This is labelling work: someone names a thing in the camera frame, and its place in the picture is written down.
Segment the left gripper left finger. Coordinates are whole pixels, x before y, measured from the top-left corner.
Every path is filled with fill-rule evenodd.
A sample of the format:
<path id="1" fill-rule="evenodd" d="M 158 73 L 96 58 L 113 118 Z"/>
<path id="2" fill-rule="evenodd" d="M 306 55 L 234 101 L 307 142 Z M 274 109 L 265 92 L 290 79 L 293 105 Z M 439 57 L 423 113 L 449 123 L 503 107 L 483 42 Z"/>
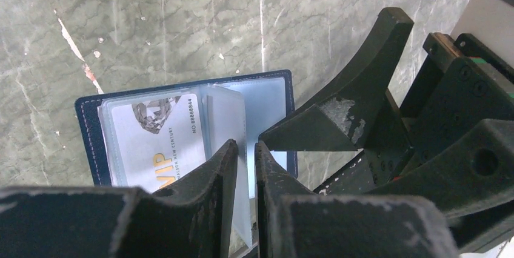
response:
<path id="1" fill-rule="evenodd" d="M 171 185 L 7 187 L 2 257 L 227 257 L 238 146 L 228 140 Z"/>

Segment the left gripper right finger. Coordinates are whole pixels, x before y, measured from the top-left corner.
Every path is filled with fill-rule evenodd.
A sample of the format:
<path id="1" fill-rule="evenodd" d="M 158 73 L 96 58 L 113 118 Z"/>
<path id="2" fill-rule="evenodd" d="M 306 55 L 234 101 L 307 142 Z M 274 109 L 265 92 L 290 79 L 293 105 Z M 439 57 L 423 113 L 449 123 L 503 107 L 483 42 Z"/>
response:
<path id="1" fill-rule="evenodd" d="M 255 145 L 259 257 L 458 257 L 442 213 L 419 196 L 322 195 Z"/>

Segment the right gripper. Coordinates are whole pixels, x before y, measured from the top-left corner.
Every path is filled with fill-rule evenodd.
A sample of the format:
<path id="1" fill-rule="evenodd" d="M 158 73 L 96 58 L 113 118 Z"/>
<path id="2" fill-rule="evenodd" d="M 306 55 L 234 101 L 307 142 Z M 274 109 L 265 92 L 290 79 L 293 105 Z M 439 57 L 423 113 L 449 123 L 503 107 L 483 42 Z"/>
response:
<path id="1" fill-rule="evenodd" d="M 387 92 L 414 21 L 382 9 L 349 63 L 292 114 L 259 135 L 273 151 L 356 151 L 367 165 L 330 178 L 334 193 L 431 200 L 458 248 L 513 236 L 513 69 L 471 34 L 432 33 L 401 106 Z"/>

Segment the blue card holder wallet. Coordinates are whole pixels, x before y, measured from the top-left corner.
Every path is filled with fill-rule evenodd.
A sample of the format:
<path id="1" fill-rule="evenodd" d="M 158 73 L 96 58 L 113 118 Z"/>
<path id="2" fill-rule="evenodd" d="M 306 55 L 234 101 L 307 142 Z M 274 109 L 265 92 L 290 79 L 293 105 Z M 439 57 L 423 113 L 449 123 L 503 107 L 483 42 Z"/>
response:
<path id="1" fill-rule="evenodd" d="M 228 139 L 238 146 L 232 227 L 253 244 L 254 146 L 295 109 L 289 70 L 85 96 L 76 100 L 95 185 L 164 188 L 210 159 Z"/>

